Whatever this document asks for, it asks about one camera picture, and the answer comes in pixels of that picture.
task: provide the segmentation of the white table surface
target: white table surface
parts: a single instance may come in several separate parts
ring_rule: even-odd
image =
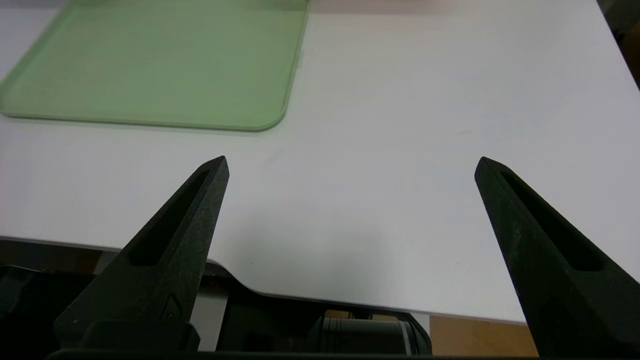
[[[60,1],[0,0],[0,75]],[[0,235],[119,249],[199,164],[256,291],[524,321],[474,182],[510,166],[640,279],[640,95],[595,1],[315,0],[284,120],[0,120]]]

